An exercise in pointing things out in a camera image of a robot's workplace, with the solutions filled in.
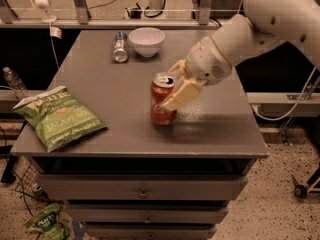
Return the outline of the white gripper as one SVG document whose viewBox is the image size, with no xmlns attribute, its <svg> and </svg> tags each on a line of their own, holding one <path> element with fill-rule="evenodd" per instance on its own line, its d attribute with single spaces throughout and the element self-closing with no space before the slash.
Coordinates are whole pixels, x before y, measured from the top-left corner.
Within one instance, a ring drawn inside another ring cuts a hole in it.
<svg viewBox="0 0 320 240">
<path fill-rule="evenodd" d="M 221 54 L 213 39 L 202 38 L 191 48 L 186 60 L 177 61 L 168 70 L 176 79 L 186 79 L 178 81 L 178 86 L 161 102 L 161 107 L 167 111 L 179 109 L 200 95 L 202 84 L 198 81 L 216 85 L 228 77 L 231 71 L 231 64 Z M 188 74 L 198 81 L 188 79 Z"/>
</svg>

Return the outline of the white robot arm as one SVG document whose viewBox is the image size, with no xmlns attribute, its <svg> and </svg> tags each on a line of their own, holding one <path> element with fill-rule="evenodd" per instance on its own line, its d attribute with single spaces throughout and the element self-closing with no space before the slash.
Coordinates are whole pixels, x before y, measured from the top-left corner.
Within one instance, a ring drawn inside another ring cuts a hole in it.
<svg viewBox="0 0 320 240">
<path fill-rule="evenodd" d="M 243 61 L 280 45 L 294 45 L 316 67 L 320 66 L 319 0 L 243 0 L 234 15 L 212 35 L 202 38 L 170 69 L 177 80 L 160 107 L 174 111 L 196 99 L 204 85 L 228 77 Z"/>
</svg>

